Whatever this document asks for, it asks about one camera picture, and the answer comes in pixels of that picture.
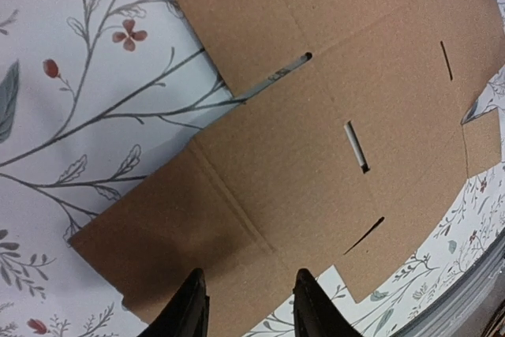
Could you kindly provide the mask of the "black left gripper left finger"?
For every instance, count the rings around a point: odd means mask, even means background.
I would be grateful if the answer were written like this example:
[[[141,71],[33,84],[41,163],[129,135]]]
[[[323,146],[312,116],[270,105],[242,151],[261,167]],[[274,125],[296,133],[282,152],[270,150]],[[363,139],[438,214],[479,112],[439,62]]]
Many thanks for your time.
[[[162,312],[138,337],[205,337],[208,295],[204,271],[194,268]]]

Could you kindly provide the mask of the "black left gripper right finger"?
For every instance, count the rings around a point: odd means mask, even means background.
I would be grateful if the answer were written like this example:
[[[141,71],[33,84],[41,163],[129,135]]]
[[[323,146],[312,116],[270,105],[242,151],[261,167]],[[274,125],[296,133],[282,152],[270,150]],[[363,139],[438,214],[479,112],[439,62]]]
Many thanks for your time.
[[[296,337],[361,337],[307,268],[298,270],[293,294]]]

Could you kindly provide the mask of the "brown cardboard box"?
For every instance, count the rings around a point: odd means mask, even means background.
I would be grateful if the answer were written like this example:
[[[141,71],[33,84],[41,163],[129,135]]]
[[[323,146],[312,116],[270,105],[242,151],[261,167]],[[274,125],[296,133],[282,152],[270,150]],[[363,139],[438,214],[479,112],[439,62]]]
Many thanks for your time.
[[[501,158],[464,117],[504,63],[496,0],[177,0],[238,106],[72,247],[150,322],[204,269],[239,336],[299,268],[363,300]]]

